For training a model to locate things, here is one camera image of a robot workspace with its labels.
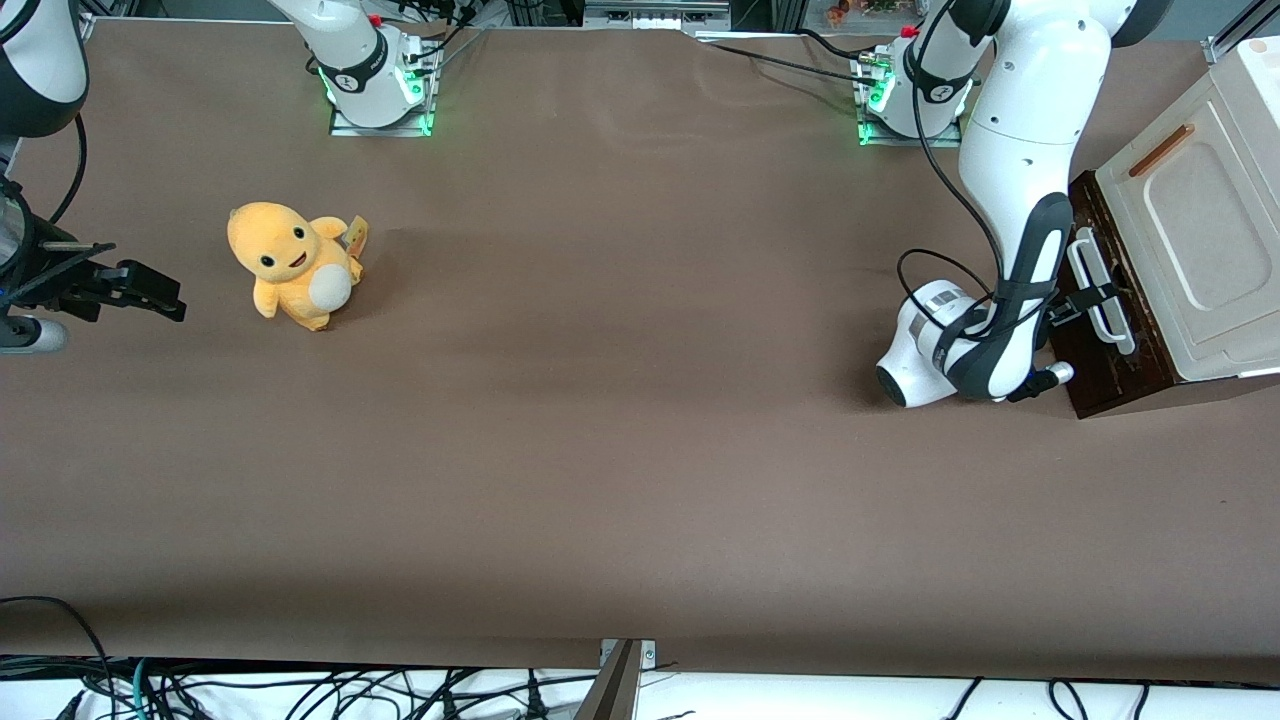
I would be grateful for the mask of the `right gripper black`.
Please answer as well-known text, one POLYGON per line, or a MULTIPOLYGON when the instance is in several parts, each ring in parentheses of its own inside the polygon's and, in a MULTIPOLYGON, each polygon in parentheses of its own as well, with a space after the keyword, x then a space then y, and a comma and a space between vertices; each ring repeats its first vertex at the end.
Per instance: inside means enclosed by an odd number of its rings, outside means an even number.
POLYGON ((108 268, 93 261, 114 245, 77 245, 49 251, 38 245, 15 249, 3 258, 1 314, 17 307, 46 307, 82 322, 99 320, 101 306, 138 307, 170 322, 186 319, 180 283, 138 261, 118 264, 118 292, 99 277, 108 268))

